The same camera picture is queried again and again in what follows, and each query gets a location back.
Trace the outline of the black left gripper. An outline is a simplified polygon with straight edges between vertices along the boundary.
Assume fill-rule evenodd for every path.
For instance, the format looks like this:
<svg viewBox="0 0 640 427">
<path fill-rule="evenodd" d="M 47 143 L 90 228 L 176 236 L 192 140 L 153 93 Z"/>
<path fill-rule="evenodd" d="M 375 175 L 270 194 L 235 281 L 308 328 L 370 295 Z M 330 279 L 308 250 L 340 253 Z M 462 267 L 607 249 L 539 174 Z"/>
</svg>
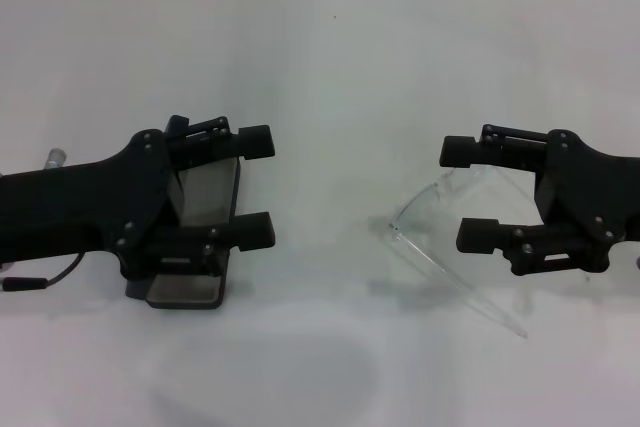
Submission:
<svg viewBox="0 0 640 427">
<path fill-rule="evenodd" d="M 168 201 L 173 178 L 164 134 L 135 134 L 103 161 L 4 175 L 4 263 L 105 251 L 127 279 L 144 276 L 142 243 Z"/>
</svg>

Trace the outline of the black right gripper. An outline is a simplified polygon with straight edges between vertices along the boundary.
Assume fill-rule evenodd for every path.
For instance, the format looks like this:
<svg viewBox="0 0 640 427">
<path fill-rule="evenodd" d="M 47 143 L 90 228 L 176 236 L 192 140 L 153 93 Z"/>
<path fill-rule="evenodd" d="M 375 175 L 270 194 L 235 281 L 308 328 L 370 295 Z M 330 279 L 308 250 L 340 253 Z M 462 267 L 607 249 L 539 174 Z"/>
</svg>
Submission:
<svg viewBox="0 0 640 427">
<path fill-rule="evenodd" d="M 541 171 L 534 200 L 544 225 L 464 218 L 457 235 L 459 252 L 500 250 L 516 276 L 602 273 L 614 245 L 639 240 L 639 159 L 599 152 L 573 132 L 543 134 L 485 124 L 478 140 L 446 136 L 439 163 Z"/>
</svg>

